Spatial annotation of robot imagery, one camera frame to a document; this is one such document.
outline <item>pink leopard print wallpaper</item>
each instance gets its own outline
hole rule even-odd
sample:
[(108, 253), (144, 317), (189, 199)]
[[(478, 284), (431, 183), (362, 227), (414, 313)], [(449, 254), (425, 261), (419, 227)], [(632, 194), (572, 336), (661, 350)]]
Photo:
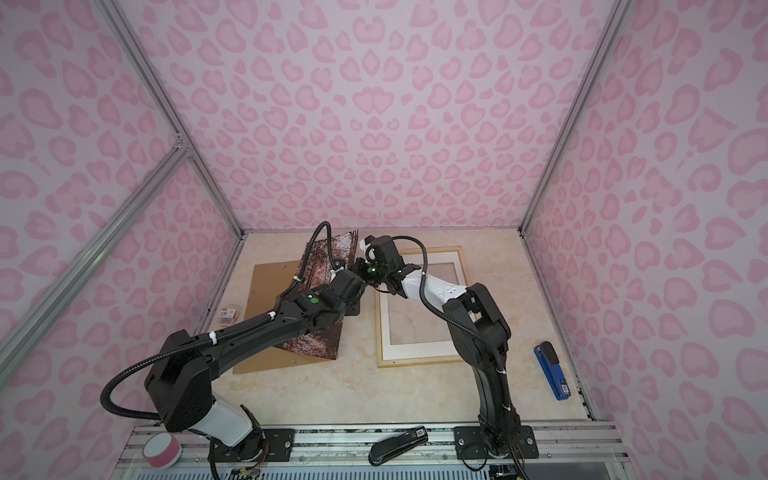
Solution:
[(0, 6), (0, 345), (174, 139), (88, 0)]
[(641, 2), (531, 234), (640, 478), (768, 478), (768, 2)]
[(246, 228), (517, 226), (611, 0), (124, 0)]
[[(104, 411), (101, 388), (168, 334), (197, 325), (233, 242), (182, 164), (0, 390), (1, 477), (108, 478), (134, 421)], [(118, 404), (154, 408), (145, 375), (118, 387)]]

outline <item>wire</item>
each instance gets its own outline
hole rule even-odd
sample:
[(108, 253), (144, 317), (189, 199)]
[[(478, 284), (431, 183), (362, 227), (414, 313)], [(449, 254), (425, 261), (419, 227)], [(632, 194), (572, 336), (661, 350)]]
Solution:
[(416, 243), (419, 245), (419, 248), (422, 249), (422, 279), (421, 283), (419, 284), (419, 298), (421, 299), (422, 303), (425, 307), (427, 307), (427, 310), (434, 313), (436, 316), (440, 317), (444, 321), (450, 323), (451, 325), (455, 326), (456, 328), (466, 332), (469, 334), (472, 338), (479, 340), (483, 345), (485, 345), (486, 348), (488, 348), (488, 351), (493, 355), (494, 361), (502, 371), (504, 370), (504, 362), (502, 361), (502, 356), (498, 352), (498, 350), (483, 336), (481, 336), (479, 333), (475, 332), (472, 329), (469, 329), (467, 326), (462, 325), (461, 323), (455, 321), (450, 316), (445, 315), (443, 312), (437, 309), (434, 305), (432, 305), (426, 297), (425, 294), (425, 288), (426, 288), (426, 274), (427, 274), (427, 248), (424, 246), (424, 243), (422, 243), (420, 240), (409, 237), (408, 235), (398, 235), (396, 237), (392, 237), (392, 240), (410, 240), (413, 243)]
[[(245, 332), (251, 331), (253, 329), (257, 329), (263, 325), (266, 325), (269, 321), (271, 321), (272, 316), (266, 316), (266, 318), (262, 319), (260, 322), (256, 322), (252, 325), (246, 326), (244, 328), (240, 329), (233, 329), (227, 333), (222, 333), (218, 336), (217, 341), (223, 342), (224, 340), (230, 339), (235, 336), (242, 335)], [(133, 375), (134, 373), (143, 370), (147, 368), (150, 365), (153, 365), (157, 362), (160, 362), (162, 359), (166, 359), (171, 356), (180, 355), (181, 353), (190, 352), (192, 350), (201, 349), (206, 346), (213, 345), (213, 340), (211, 340), (210, 337), (200, 337), (199, 339), (184, 344), (182, 346), (178, 346), (175, 349), (166, 350), (165, 352), (160, 352), (156, 355), (153, 355), (147, 359), (141, 360), (138, 363), (135, 363), (132, 366), (129, 366), (122, 372), (118, 373), (112, 380), (107, 382), (107, 385), (104, 386), (104, 389), (101, 390), (101, 395), (99, 397), (99, 401), (101, 403), (101, 406), (104, 407), (107, 412), (110, 412), (113, 415), (118, 415), (121, 417), (127, 417), (129, 419), (145, 419), (145, 420), (154, 420), (161, 422), (162, 419), (160, 418), (160, 415), (158, 415), (156, 412), (141, 412), (138, 410), (131, 410), (131, 409), (125, 409), (121, 406), (116, 405), (114, 402), (112, 402), (112, 392), (114, 389), (120, 385), (126, 378)]]
[(518, 448), (518, 452), (520, 452), (520, 456), (523, 459), (523, 468), (525, 468), (525, 455), (523, 455), (523, 449), (520, 448), (520, 445), (516, 445), (516, 447)]
[(463, 458), (462, 458), (462, 463), (466, 468), (469, 468), (473, 472), (480, 472), (482, 469), (485, 468), (485, 465), (488, 463), (488, 447), (486, 447), (485, 444), (483, 443), (476, 442), (476, 443), (470, 443), (469, 445), (464, 447), (464, 451), (466, 451), (466, 449), (474, 445), (480, 445), (483, 448), (483, 450), (485, 450), (485, 460), (482, 461), (482, 465), (480, 465), (479, 467), (471, 467), (467, 464), (467, 462)]
[[(507, 411), (507, 423), (511, 423), (512, 419), (510, 417), (511, 417), (511, 412)], [(511, 432), (509, 429), (507, 429), (507, 445), (509, 447), (509, 453), (512, 455), (512, 461), (515, 463), (515, 470), (518, 471), (518, 477), (522, 478), (523, 480), (530, 480), (528, 478), (528, 475), (525, 473), (524, 466), (520, 464), (520, 459), (518, 458), (518, 455), (515, 453), (515, 448), (513, 447), (514, 442), (511, 437)]]
[(312, 250), (315, 246), (315, 242), (317, 241), (317, 236), (320, 235), (320, 232), (323, 230), (323, 228), (326, 229), (326, 245), (328, 248), (328, 261), (330, 263), (331, 270), (333, 270), (334, 264), (333, 264), (333, 235), (331, 234), (331, 224), (328, 221), (320, 222), (320, 225), (317, 226), (315, 231), (312, 233), (312, 236), (310, 237), (310, 241), (306, 244), (306, 248), (304, 249), (304, 254), (301, 257), (301, 265), (299, 267), (299, 272), (296, 276), (298, 276), (301, 281), (292, 280), (291, 284), (286, 288), (280, 295), (277, 296), (275, 300), (275, 308), (277, 308), (277, 305), (280, 303), (280, 300), (285, 296), (288, 295), (293, 291), (294, 288), (296, 288), (297, 285), (303, 283), (304, 281), (304, 273), (306, 272), (306, 265), (310, 260), (310, 255), (312, 254)]
[(270, 443), (264, 442), (264, 456), (261, 457), (261, 460), (259, 460), (259, 463), (255, 464), (254, 468), (261, 468), (262, 465), (266, 463), (266, 456), (270, 454)]
[(216, 470), (216, 461), (214, 460), (214, 438), (210, 437), (210, 447), (208, 448), (208, 465), (210, 465), (210, 475), (214, 480), (221, 480), (218, 470)]

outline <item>tape roll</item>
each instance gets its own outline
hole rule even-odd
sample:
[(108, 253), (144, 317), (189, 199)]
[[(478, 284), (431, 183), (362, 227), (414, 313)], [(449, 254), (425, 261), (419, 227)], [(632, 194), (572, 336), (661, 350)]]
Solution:
[(181, 444), (170, 433), (158, 433), (141, 451), (147, 463), (155, 468), (168, 468), (181, 456)]

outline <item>robotic arm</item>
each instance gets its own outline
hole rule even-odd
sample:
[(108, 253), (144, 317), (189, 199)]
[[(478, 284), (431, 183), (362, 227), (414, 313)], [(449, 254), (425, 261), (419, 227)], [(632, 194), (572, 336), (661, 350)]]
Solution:
[[(424, 268), (403, 262), (394, 244), (398, 239), (419, 244)], [(213, 392), (211, 382), (270, 346), (338, 323), (359, 310), (366, 286), (385, 284), (390, 293), (420, 300), (448, 323), (458, 354), (475, 374), (485, 447), (495, 457), (514, 455), (510, 445), (520, 417), (510, 400), (505, 371), (511, 333), (488, 290), (480, 283), (457, 286), (427, 275), (426, 249), (411, 237), (368, 237), (363, 246), (364, 258), (356, 259), (351, 269), (338, 268), (329, 283), (312, 289), (296, 288), (301, 285), (294, 282), (273, 311), (200, 336), (190, 337), (185, 330), (172, 333), (160, 353), (112, 379), (101, 393), (101, 404), (116, 415), (161, 420), (169, 432), (202, 432), (231, 447), (239, 460), (261, 460), (265, 438), (258, 422), (244, 406), (231, 405)], [(473, 313), (479, 319), (473, 321)], [(110, 398), (114, 387), (149, 365), (144, 386), (157, 414), (116, 406)]]

